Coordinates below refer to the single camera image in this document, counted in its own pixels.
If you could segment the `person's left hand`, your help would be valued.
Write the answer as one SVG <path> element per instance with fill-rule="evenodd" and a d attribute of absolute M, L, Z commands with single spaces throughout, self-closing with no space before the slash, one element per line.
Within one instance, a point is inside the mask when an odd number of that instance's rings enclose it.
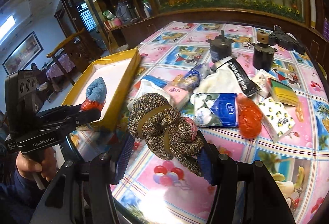
<path fill-rule="evenodd" d="M 40 173 L 48 182 L 56 175 L 56 151 L 53 148 L 47 148 L 44 151 L 44 160 L 41 163 L 35 162 L 21 152 L 16 158 L 16 167 L 20 176 L 33 180 L 33 173 Z"/>

